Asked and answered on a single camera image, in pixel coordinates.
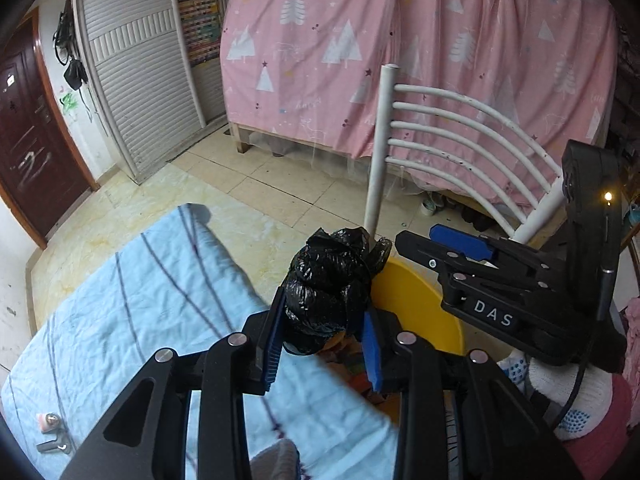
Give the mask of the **right hand white dotted glove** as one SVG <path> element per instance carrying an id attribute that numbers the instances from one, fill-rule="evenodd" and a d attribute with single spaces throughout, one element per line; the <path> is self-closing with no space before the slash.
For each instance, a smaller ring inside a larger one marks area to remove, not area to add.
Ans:
<path id="1" fill-rule="evenodd" d="M 579 366 L 551 366 L 514 349 L 498 362 L 510 381 L 529 399 L 534 393 L 550 401 L 544 420 L 551 424 L 567 404 Z M 585 437 L 603 422 L 613 400 L 612 374 L 588 364 L 574 402 L 555 428 L 561 441 Z"/>

